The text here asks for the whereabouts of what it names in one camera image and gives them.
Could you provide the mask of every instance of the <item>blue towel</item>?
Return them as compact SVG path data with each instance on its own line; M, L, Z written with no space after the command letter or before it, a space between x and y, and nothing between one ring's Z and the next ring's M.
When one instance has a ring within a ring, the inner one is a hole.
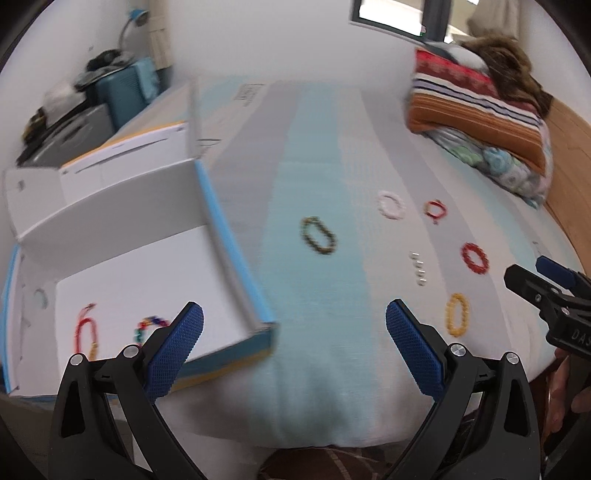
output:
M139 87L142 90L144 100L151 104L160 91L156 66L150 57L144 57L134 63L135 71L138 75Z

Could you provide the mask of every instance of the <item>blue gripper pad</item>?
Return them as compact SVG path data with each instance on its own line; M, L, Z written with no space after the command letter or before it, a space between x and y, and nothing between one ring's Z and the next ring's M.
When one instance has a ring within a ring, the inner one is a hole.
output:
M386 309L386 328L423 395L439 401L444 391L444 368L419 331L420 324L391 302Z
M539 257L535 263L535 269L546 278L555 281L558 285L566 290L575 288L577 281L572 270L563 267L554 260L548 257Z
M147 366L144 391L152 403L170 392L179 370L193 350L203 331L203 310L191 306L168 334L160 350Z

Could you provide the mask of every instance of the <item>bed sheet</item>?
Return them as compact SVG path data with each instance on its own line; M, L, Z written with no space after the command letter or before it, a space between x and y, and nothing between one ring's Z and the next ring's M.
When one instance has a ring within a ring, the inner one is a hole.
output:
M545 324L505 288L503 274L513 263L533 270L540 254L581 270L570 242L545 209L410 133L398 99L208 77L200 114L203 161L280 329L270 358L161 399L174 429L271 447L411 438L431 399L385 328L395 298L450 343L446 304L462 293L470 322L457 340L473 354L517 352L530 379L550 364ZM403 220L380 214L381 190L404 200ZM423 212L435 199L448 209L437 225ZM302 240L309 216L336 235L331 255ZM488 256L487 274L463 262L467 242ZM410 252L424 262L424 286Z

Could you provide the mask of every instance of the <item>hand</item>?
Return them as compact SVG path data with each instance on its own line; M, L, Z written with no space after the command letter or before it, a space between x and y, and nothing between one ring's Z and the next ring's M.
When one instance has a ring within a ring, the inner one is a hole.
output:
M569 378L570 358L567 352L556 349L556 358L563 359L558 370L550 378L550 402L544 430L552 433L559 432L566 415L566 382ZM575 413L591 411L591 387L583 390L573 399L570 408Z

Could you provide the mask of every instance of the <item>beige curtain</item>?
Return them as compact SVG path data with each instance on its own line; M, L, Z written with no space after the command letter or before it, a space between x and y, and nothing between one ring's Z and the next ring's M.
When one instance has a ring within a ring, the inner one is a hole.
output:
M170 49L170 33L168 27L168 0L149 0L150 20L150 54L156 70L170 67L173 55Z
M500 34L519 40L519 0L480 0L467 24L473 37Z

